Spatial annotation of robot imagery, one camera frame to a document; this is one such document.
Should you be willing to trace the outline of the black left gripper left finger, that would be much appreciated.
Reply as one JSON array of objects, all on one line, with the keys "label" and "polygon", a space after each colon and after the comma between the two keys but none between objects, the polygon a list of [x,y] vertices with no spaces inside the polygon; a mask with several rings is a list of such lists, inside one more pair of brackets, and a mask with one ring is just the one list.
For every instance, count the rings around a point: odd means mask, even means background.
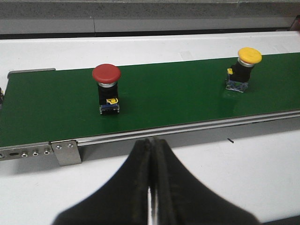
[{"label": "black left gripper left finger", "polygon": [[119,170],[95,193],[61,212],[55,225],[146,225],[150,142],[139,140]]}]

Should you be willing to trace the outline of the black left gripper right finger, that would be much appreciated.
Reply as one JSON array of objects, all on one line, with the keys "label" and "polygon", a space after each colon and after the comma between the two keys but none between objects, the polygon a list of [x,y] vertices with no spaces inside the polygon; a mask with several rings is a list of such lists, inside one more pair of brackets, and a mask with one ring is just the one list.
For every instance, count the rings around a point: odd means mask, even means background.
[{"label": "black left gripper right finger", "polygon": [[152,141],[153,179],[160,225],[258,225],[251,213],[202,184],[166,140]]}]

